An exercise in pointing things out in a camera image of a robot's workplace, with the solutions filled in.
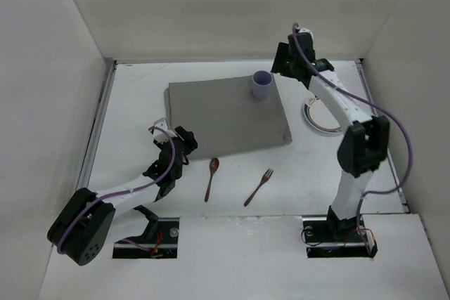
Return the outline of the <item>dark wooden spoon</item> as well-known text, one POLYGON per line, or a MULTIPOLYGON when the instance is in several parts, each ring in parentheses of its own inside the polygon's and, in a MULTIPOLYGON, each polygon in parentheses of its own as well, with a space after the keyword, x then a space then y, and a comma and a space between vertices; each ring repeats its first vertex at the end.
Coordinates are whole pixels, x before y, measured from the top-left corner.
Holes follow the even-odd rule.
POLYGON ((210 191, 211 191, 211 187, 212 187, 212 179, 214 177, 214 175, 217 172, 217 169, 219 168, 219 159, 218 158, 212 158, 210 161, 210 165, 209 165, 209 170, 210 170, 210 178, 208 181, 208 186, 207 186, 207 190, 205 193, 205 198, 204 198, 204 202, 208 202, 209 198, 210 198, 210 191))

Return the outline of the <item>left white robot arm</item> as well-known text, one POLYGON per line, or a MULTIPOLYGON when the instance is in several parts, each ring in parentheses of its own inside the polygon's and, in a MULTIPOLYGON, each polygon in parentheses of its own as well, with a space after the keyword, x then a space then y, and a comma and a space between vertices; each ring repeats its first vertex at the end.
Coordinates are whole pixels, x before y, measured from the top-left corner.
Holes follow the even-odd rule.
POLYGON ((57 252, 84 266, 105 244, 126 242, 149 251, 149 242, 161 242, 159 218, 147 206, 166 197, 182 177, 188 156, 197 149, 193 132, 164 120, 150 127, 158 158, 133 181, 104 191, 77 190, 47 232, 57 252))

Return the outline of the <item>white plate with coloured rim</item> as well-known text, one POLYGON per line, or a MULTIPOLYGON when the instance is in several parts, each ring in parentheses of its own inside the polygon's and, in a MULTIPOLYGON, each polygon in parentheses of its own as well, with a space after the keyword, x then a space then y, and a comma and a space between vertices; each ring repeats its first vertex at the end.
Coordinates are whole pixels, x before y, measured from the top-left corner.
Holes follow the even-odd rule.
POLYGON ((307 97, 302 104, 301 111, 305 122, 315 132, 325 136, 339 136, 342 133, 337 120, 317 97, 307 97))

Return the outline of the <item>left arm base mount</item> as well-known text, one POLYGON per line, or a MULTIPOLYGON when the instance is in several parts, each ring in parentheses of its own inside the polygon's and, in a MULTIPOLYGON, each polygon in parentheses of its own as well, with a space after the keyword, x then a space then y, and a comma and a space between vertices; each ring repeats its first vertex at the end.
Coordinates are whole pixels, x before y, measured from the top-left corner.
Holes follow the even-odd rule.
POLYGON ((144 230, 113 245, 113 259, 176 259, 179 241, 179 218, 161 218, 157 226, 144 230))

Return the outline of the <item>lilac plastic cup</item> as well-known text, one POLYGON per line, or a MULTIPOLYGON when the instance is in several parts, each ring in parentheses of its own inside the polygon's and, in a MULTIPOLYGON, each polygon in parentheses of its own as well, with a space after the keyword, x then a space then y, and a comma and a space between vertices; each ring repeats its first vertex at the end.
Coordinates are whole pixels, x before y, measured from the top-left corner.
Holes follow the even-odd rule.
POLYGON ((273 77, 269 72, 260 70, 252 75, 252 94, 258 100, 264 100, 272 85, 273 77))

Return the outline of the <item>grey cloth placemat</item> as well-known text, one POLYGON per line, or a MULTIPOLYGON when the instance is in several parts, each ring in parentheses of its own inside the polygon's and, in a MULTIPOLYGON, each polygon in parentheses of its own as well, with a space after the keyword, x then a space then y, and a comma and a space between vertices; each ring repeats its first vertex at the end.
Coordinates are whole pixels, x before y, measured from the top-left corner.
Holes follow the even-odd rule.
POLYGON ((275 82, 267 97, 252 92, 252 76, 171 82, 165 109, 171 127, 193 132, 198 143, 191 160, 239 155, 292 143, 292 134, 275 82))

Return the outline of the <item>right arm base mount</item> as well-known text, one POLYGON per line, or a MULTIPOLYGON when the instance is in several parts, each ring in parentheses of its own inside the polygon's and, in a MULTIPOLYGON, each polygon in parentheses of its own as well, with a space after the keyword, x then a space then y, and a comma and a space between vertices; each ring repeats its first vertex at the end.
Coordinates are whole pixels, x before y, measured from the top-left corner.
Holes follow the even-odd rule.
POLYGON ((307 257, 370 258, 378 253, 378 243, 373 231, 365 226, 363 219, 359 227, 351 225, 340 233, 332 233, 326 217, 302 219, 301 239, 306 246, 307 257))

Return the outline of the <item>dark wooden fork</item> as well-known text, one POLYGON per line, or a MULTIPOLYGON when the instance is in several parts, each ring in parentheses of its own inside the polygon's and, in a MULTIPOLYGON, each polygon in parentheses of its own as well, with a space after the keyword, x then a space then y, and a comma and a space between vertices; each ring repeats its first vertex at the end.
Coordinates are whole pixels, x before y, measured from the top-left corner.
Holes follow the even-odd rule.
POLYGON ((255 195, 257 194, 258 190, 269 181, 269 179, 271 178, 271 176, 273 175, 274 170, 273 169, 268 169, 262 176, 261 181, 259 182, 259 185, 255 188, 255 190, 251 193, 251 195, 246 199, 246 201, 244 202, 243 206, 247 207, 252 199, 255 197, 255 195))

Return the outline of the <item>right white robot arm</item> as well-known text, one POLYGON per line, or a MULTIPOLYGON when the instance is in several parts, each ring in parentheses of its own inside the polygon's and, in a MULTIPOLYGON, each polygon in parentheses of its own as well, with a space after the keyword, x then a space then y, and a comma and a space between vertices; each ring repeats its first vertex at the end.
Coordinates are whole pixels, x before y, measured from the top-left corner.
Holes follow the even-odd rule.
POLYGON ((364 111, 359 105, 362 98, 347 91, 331 63, 316 58, 308 31, 294 27, 288 42, 279 43, 271 71, 301 82, 325 105, 343 131, 337 149, 342 175, 326 217, 326 233, 337 241, 358 228, 360 201, 373 173, 387 158, 390 123, 385 117, 364 111))

